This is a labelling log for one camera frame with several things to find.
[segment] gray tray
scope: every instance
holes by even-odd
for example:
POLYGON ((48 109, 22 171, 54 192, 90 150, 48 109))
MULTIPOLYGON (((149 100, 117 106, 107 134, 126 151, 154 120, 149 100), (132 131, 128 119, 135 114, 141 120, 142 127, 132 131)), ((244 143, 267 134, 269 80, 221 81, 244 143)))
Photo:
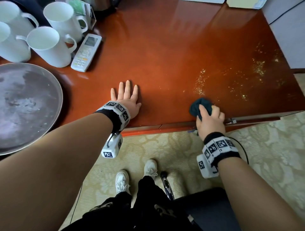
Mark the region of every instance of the gray tray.
POLYGON ((29 63, 0 65, 0 155, 45 135, 62 104, 63 91, 51 72, 29 63))

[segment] mug rim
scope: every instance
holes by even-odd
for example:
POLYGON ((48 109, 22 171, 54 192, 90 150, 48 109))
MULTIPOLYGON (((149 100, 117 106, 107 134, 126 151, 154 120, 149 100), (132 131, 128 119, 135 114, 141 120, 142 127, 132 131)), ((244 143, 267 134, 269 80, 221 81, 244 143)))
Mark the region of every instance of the mug rim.
POLYGON ((73 17, 73 15, 74 15, 75 12, 74 12, 73 7, 72 7, 70 4, 66 3, 66 2, 51 2, 51 3, 47 4, 47 5, 44 7, 42 13, 43 13, 43 16, 44 16, 48 21, 51 21, 51 22, 58 22, 58 23, 59 23, 59 22, 65 22, 65 21, 71 19, 71 18, 73 17), (49 19, 49 18, 45 15, 45 10, 46 10, 46 8, 47 8, 48 6, 53 5, 53 4, 57 4, 57 5, 59 5, 59 4, 60 4, 60 5, 68 5, 68 7, 69 7, 70 9, 72 9, 72 12, 73 12, 72 15, 71 15, 68 19, 61 20, 61 21, 49 19))
POLYGON ((20 15, 20 13, 21 13, 21 9, 19 8, 19 6, 17 5, 17 4, 15 4, 14 2, 11 2, 11 1, 0 1, 0 4, 9 4, 9 5, 11 5, 11 6, 14 6, 16 9, 17 9, 17 11, 18 11, 18 13, 13 17, 13 18, 11 18, 10 20, 7 20, 7 21, 5 21, 5 22, 3 22, 3 23, 9 23, 9 22, 11 22, 11 21, 13 21, 15 18, 17 18, 19 15, 20 15))
POLYGON ((0 43, 1 43, 1 42, 4 42, 5 40, 7 40, 9 38, 9 35, 11 34, 11 27, 9 25, 7 25, 6 23, 4 23, 4 22, 0 22, 0 24, 4 25, 9 30, 9 33, 6 36, 6 38, 3 39, 3 40, 0 40, 0 43))
POLYGON ((59 41, 60 41, 60 35, 59 35, 59 33, 58 33, 57 30, 55 30, 55 29, 52 28, 52 27, 43 26, 43 27, 37 27, 37 28, 31 30, 30 33, 27 35, 27 41, 26 41, 26 42, 27 42, 27 44, 29 45, 29 47, 31 47, 33 50, 45 51, 45 50, 49 50, 49 49, 52 49, 53 47, 55 47, 55 46, 59 43, 59 41), (29 42, 28 42, 29 36, 30 36, 32 33, 34 33, 34 31, 39 30, 40 28, 41 28, 41 29, 43 29, 43 28, 48 28, 48 29, 51 29, 51 30, 53 30, 53 31, 55 31, 55 32, 57 33, 57 38, 58 38, 58 39, 57 39, 57 42, 56 42, 53 46, 48 47, 48 48, 45 48, 45 49, 37 49, 37 48, 32 47, 32 46, 29 44, 29 42))

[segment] black pants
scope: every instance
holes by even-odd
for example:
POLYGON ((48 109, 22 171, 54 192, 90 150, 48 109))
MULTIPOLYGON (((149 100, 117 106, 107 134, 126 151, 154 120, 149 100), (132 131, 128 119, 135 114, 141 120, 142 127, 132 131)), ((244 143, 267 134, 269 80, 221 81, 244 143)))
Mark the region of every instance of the black pants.
POLYGON ((121 192, 63 230, 96 230, 101 225, 111 230, 193 229, 187 215, 174 206, 150 176, 139 181, 137 199, 132 209, 131 200, 130 194, 121 192))

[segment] shoelace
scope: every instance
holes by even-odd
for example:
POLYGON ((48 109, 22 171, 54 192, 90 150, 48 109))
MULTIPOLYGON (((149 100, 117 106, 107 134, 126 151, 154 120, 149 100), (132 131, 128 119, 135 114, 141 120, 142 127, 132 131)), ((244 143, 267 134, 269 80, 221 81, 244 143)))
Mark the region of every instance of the shoelace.
POLYGON ((125 183, 125 180, 122 180, 117 185, 117 192, 125 192, 127 190, 127 187, 129 187, 129 185, 125 183))
POLYGON ((148 169, 145 175, 157 176, 158 174, 153 169, 148 169))

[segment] hand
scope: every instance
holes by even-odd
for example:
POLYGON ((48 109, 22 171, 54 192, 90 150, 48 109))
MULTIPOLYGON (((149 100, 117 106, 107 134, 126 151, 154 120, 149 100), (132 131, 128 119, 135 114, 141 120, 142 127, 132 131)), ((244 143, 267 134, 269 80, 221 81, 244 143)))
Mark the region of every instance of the hand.
POLYGON ((224 128, 224 113, 220 112, 219 107, 214 105, 212 106, 211 116, 209 116, 207 110, 201 104, 199 105, 199 110, 202 116, 202 121, 197 116, 196 126, 202 141, 204 141, 207 135, 212 132, 221 132, 222 134, 226 132, 224 128))
POLYGON ((135 85, 134 90, 132 92, 132 96, 130 97, 130 81, 126 81, 126 87, 124 92, 124 83, 120 82, 119 84, 119 94, 116 98, 115 90, 111 89, 111 100, 118 101, 123 104, 129 111, 131 119, 136 117, 139 113, 139 109, 141 107, 141 103, 137 103, 138 100, 138 86, 135 85))

